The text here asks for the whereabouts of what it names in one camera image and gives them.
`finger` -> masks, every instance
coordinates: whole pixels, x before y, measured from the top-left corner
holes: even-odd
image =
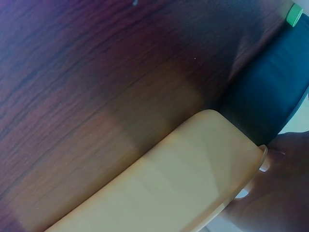
[[[294,132],[279,134],[268,144],[268,148],[286,153],[294,143],[296,134]]]
[[[274,149],[269,149],[268,154],[265,157],[265,160],[260,167],[260,170],[262,172],[266,172],[269,168],[276,166],[280,160],[284,158],[284,153],[274,150]]]

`green cap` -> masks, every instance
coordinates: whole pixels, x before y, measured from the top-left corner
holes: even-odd
[[[286,21],[292,26],[295,27],[296,23],[299,21],[304,9],[299,5],[294,3],[292,8],[290,9]]]

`yellow tray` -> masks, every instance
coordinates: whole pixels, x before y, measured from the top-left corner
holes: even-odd
[[[266,153],[218,112],[202,111],[47,231],[197,232]]]

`black object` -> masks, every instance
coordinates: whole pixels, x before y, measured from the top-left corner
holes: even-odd
[[[257,145],[268,144],[308,91],[309,17],[303,14],[236,78],[219,112]]]

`wood grain surface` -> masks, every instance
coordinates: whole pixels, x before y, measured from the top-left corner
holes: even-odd
[[[2,0],[0,231],[41,232],[215,107],[289,0]]]

